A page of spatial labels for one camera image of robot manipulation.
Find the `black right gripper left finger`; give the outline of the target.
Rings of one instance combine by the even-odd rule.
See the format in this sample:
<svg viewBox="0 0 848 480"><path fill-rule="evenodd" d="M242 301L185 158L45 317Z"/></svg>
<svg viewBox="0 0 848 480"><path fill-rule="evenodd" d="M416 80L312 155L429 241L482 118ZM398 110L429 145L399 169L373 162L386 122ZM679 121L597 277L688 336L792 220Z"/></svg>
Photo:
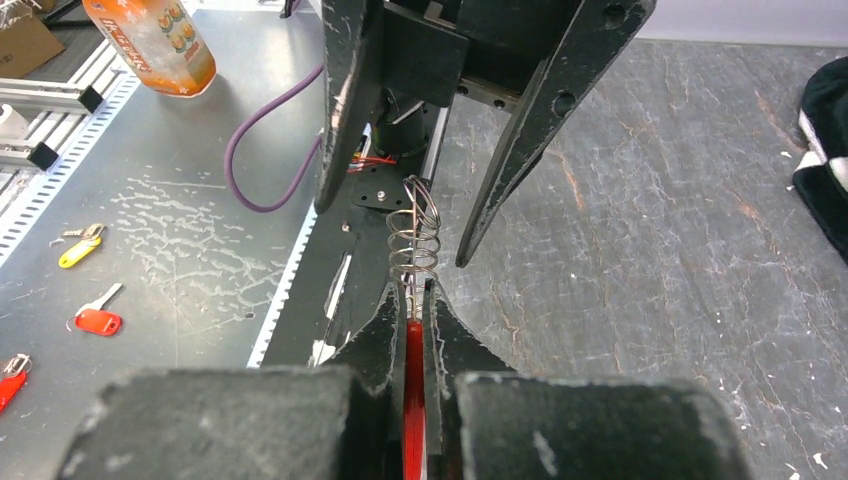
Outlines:
<svg viewBox="0 0 848 480"><path fill-rule="evenodd" d="M402 298L316 367L147 370L108 384L60 479L398 479Z"/></svg>

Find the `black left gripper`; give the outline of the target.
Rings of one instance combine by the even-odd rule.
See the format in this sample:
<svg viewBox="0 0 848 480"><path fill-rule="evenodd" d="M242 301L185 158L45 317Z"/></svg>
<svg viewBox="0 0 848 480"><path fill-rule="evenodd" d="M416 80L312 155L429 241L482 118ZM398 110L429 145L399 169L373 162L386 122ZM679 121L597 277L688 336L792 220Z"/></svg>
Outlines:
<svg viewBox="0 0 848 480"><path fill-rule="evenodd" d="M437 4L443 8L439 19L425 16L428 1L322 3L325 127L314 207L326 213L339 193L380 98L381 80L385 88L439 107L452 102L463 80L513 97L530 80L498 140L458 244L455 265L464 268L503 203L656 3Z"/></svg>

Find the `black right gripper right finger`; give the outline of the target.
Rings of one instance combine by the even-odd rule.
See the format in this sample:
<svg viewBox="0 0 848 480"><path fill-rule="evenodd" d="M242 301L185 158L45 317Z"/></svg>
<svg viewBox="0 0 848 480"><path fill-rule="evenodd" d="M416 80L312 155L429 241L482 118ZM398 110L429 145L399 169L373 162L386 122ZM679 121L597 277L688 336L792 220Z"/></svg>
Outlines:
<svg viewBox="0 0 848 480"><path fill-rule="evenodd" d="M723 405L678 378L521 374L422 300L429 479L748 479Z"/></svg>

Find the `silver split keyring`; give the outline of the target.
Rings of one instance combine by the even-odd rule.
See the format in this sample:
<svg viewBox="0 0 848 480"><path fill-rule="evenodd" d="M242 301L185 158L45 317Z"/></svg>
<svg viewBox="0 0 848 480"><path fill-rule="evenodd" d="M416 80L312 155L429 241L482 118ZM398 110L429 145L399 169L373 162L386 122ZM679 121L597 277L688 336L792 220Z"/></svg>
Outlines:
<svg viewBox="0 0 848 480"><path fill-rule="evenodd" d="M389 213L390 274L407 288L418 284L418 276L434 273L441 250L441 215L429 190L429 183L416 175L403 180L410 205Z"/></svg>

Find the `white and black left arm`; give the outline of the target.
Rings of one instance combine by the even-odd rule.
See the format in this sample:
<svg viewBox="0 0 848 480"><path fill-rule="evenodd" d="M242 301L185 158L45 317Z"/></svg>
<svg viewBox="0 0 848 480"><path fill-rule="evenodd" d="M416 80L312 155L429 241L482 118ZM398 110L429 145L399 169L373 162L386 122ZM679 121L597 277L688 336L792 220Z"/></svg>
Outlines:
<svg viewBox="0 0 848 480"><path fill-rule="evenodd" d="M457 250L467 265L505 200L655 11L643 0L324 1L325 127L315 201L327 211L362 131L381 154L435 144L423 109L457 95L506 110Z"/></svg>

